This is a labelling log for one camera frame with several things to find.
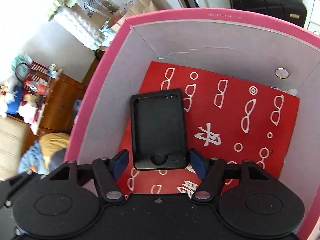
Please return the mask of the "black silicone case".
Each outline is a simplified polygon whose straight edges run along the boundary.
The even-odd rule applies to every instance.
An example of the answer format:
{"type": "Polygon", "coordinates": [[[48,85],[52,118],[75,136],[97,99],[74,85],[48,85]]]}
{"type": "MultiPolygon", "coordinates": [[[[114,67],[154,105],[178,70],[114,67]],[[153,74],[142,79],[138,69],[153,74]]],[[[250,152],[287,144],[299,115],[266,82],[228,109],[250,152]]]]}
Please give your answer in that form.
{"type": "Polygon", "coordinates": [[[131,96],[133,166],[137,170],[178,170],[190,162],[182,91],[131,96]]]}

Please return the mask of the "pink cardboard box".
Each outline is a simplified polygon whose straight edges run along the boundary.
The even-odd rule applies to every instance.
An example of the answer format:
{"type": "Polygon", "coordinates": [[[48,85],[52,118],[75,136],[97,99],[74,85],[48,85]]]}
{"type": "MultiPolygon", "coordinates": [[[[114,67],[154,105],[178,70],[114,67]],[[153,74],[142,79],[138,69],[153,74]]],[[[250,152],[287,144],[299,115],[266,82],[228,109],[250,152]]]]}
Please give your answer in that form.
{"type": "Polygon", "coordinates": [[[319,237],[319,37],[253,12],[194,8],[129,17],[104,53],[73,126],[66,160],[114,156],[152,61],[295,89],[297,121],[280,180],[302,199],[301,239],[319,237]]]}

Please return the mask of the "wooden cabinet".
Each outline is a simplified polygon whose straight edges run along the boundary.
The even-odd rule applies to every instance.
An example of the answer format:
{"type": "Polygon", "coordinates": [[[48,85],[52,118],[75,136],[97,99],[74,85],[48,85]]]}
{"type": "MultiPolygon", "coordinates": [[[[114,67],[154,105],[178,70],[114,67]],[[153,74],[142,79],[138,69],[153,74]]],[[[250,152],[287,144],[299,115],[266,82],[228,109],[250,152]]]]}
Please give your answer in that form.
{"type": "Polygon", "coordinates": [[[36,115],[35,130],[26,132],[22,152],[33,146],[34,141],[48,133],[71,133],[74,122],[74,104],[84,97],[83,84],[57,70],[57,77],[48,81],[49,93],[44,99],[42,109],[36,115]]]}

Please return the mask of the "brown paper bag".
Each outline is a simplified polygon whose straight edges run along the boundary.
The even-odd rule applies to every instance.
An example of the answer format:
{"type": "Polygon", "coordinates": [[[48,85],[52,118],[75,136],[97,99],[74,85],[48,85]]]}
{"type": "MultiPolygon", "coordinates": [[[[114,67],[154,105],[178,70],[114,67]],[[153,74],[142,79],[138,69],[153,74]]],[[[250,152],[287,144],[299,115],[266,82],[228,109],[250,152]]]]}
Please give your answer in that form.
{"type": "Polygon", "coordinates": [[[130,0],[112,15],[107,26],[117,33],[127,18],[154,11],[158,11],[158,8],[154,5],[152,0],[130,0]]]}

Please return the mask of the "black suitcase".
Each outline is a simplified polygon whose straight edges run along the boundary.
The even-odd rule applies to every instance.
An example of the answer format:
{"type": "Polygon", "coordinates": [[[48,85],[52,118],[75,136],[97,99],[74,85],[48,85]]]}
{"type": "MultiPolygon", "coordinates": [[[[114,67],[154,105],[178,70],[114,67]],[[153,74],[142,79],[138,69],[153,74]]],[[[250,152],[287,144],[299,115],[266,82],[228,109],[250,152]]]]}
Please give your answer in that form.
{"type": "Polygon", "coordinates": [[[256,12],[304,27],[307,9],[302,0],[229,0],[235,10],[256,12]]]}

